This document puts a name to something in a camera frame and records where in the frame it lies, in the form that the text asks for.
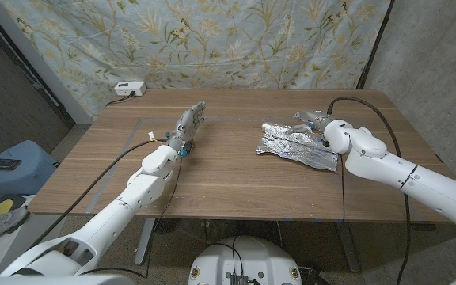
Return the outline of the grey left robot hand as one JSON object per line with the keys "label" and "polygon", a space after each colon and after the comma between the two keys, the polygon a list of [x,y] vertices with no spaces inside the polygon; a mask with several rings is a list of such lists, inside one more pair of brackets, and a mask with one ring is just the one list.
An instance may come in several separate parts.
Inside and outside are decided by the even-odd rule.
{"label": "grey left robot hand", "polygon": [[197,129],[205,121],[205,110],[205,101],[199,101],[187,108],[177,121],[168,139],[167,146],[174,149],[177,153],[181,152],[183,146],[194,139]]}

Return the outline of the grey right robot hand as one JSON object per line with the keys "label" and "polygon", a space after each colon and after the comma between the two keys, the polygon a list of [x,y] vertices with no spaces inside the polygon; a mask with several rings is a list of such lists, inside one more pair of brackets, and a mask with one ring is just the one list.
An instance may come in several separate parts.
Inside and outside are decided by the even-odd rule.
{"label": "grey right robot hand", "polygon": [[327,113],[311,110],[296,112],[294,118],[312,125],[313,129],[319,132],[324,132],[326,127],[334,121]]}

